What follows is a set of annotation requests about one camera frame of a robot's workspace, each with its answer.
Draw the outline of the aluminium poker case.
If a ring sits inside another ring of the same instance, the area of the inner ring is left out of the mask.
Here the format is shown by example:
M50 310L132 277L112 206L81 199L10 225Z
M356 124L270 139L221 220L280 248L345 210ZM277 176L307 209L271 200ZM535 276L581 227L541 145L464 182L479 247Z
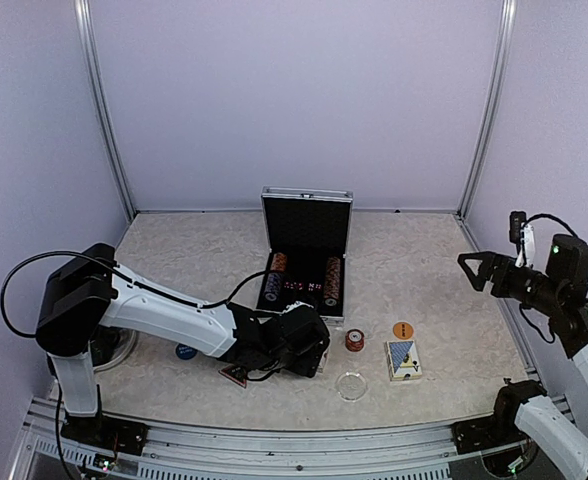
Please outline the aluminium poker case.
M265 187L261 193L268 238L269 270L275 253L287 255L284 280L277 301L264 298L262 280L257 308L281 312L300 301L310 304L329 325L345 322L345 267L353 194L350 191ZM340 300L334 307L323 302L326 264L341 259Z

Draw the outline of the blue playing card deck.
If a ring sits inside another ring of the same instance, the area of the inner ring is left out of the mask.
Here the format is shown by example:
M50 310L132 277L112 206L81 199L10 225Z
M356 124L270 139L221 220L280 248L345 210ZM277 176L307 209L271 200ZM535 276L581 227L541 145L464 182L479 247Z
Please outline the blue playing card deck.
M391 382L413 381L423 376L414 340L388 341L384 349Z

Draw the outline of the red playing card deck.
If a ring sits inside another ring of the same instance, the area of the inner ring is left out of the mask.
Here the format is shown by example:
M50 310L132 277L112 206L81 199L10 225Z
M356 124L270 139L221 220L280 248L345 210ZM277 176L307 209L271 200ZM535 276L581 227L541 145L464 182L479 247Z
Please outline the red playing card deck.
M327 370L328 358L329 358L329 351L326 350L320 359L320 362L319 362L319 365L317 368L318 373L324 373Z

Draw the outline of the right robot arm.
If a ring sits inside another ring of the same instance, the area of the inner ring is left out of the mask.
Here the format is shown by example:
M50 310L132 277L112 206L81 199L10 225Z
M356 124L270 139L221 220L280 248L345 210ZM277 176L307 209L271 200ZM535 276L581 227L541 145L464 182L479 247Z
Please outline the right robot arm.
M457 262L472 287L518 301L547 317L551 332L583 377L588 390L588 244L554 235L544 271L490 252L463 253ZM560 413L534 380L509 382L492 414L453 425L458 453L494 448L530 438L567 479L588 479L588 437Z

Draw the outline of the red poker chip stack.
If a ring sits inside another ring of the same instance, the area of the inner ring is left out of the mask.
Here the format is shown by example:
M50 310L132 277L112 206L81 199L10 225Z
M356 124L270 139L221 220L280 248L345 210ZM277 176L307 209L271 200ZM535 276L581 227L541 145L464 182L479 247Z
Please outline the red poker chip stack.
M359 329L350 329L345 333L345 347L351 352L360 352L364 348L365 336Z

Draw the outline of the chip row in case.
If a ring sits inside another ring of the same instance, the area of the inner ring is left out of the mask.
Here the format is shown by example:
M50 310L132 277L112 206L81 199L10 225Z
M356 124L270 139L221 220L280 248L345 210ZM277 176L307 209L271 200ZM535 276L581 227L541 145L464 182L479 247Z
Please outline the chip row in case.
M323 286L323 302L325 306L334 307L340 300L341 259L330 257L326 264Z
M270 273L267 276L264 298L269 302L278 300L284 280L284 272L287 266L287 255L275 253L270 265Z

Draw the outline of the red triangular dealer button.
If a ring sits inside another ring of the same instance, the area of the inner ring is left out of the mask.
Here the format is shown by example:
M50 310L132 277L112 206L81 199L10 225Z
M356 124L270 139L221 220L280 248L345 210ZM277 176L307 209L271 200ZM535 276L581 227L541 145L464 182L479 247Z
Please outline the red triangular dealer button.
M242 388L247 387L248 372L241 366L228 365L220 369L219 374Z

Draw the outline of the clear round dealer puck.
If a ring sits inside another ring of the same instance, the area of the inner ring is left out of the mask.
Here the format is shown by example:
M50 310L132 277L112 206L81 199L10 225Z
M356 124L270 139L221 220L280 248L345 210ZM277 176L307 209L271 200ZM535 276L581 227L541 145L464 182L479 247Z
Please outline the clear round dealer puck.
M368 384L359 372L345 372L337 378L335 388L342 400L356 402L367 393Z

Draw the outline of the orange big blind button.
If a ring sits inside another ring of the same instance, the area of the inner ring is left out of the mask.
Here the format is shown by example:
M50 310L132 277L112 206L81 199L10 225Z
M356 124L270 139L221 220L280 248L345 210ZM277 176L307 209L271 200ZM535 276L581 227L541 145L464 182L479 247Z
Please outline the orange big blind button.
M407 322L397 322L393 325L393 334L400 340L410 340L414 336L414 328Z

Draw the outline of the blue small blind button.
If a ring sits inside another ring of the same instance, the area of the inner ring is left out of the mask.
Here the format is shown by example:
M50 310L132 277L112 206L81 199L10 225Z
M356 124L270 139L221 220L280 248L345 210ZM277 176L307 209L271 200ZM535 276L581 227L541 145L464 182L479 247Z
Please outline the blue small blind button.
M178 344L175 348L175 354L180 360L191 360L198 354L198 351L188 345Z

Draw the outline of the black mug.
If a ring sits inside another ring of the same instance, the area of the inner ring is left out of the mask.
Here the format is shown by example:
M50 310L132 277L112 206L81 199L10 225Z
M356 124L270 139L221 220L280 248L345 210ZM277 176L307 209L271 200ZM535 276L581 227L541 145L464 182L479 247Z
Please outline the black mug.
M121 330L118 328L98 329L90 341L92 363L99 367L109 363L121 341Z

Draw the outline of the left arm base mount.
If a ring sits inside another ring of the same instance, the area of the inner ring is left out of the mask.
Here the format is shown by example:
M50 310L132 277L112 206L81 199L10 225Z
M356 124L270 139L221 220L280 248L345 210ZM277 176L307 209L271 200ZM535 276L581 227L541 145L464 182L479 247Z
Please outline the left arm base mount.
M66 415L61 435L65 439L116 454L141 456L148 430L144 423L98 412L94 417Z

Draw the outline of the right rear aluminium post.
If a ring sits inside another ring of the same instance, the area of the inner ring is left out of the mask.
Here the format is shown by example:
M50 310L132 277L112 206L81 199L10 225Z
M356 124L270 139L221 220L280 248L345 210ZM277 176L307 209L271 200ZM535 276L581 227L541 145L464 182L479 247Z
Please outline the right rear aluminium post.
M469 217L474 198L480 185L494 123L499 110L515 24L517 4L518 2L516 0L504 0L502 2L490 83L474 148L472 164L457 210L457 215L461 222L465 222Z

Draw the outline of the aluminium post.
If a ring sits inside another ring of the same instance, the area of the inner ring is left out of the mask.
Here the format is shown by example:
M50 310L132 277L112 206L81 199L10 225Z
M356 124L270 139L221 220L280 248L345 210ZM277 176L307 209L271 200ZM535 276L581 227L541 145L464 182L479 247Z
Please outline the aluminium post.
M474 148L472 164L457 210L457 215L461 222L465 222L469 217L474 198L480 185L494 123L499 110L515 24L517 4L518 2L516 0L504 0L502 2L490 83Z
M118 149L113 122L102 82L100 60L94 35L91 5L88 0L75 0L74 10L83 57L89 77L91 97L98 119L99 131L107 154L118 196L128 223L132 223L138 210L127 179Z

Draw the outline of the left rear aluminium post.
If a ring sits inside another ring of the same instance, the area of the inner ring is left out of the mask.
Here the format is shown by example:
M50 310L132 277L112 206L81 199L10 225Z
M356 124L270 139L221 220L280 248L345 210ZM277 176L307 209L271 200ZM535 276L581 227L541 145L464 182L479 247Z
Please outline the left rear aluminium post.
M75 0L74 10L83 57L89 77L91 97L98 119L99 131L107 154L118 196L128 223L132 223L138 210L127 179L118 149L113 122L102 82L100 60L94 35L91 5L88 0Z

